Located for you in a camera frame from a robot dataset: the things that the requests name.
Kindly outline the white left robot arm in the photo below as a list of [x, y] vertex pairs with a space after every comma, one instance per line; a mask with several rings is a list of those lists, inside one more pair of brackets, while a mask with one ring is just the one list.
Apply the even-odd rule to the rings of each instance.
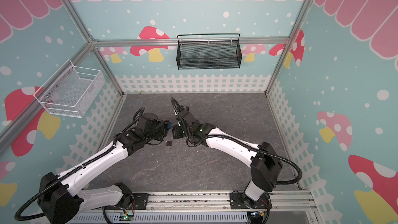
[[52, 224], [66, 224], [77, 214], [107, 206], [126, 210], [135, 203], [132, 191], [123, 183], [85, 190], [84, 187], [119, 161], [145, 145], [161, 143], [172, 124], [156, 114], [136, 114], [133, 122], [114, 136], [113, 141], [81, 164], [58, 175], [49, 173], [40, 182], [40, 190], [50, 187], [38, 198], [38, 205]]

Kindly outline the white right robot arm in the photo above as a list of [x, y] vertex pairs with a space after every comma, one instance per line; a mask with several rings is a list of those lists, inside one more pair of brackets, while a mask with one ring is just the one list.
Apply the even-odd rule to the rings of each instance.
[[278, 177], [282, 171], [282, 162], [273, 157], [252, 151], [245, 146], [258, 149], [275, 155], [271, 144], [264, 142], [261, 145], [238, 140], [236, 143], [232, 137], [218, 127], [209, 123], [200, 123], [189, 112], [189, 109], [177, 106], [174, 110], [178, 124], [174, 126], [174, 138], [185, 136], [189, 144], [204, 145], [217, 149], [240, 160], [251, 171], [251, 180], [242, 193], [243, 202], [248, 207], [254, 208], [266, 192], [272, 192], [276, 186]]

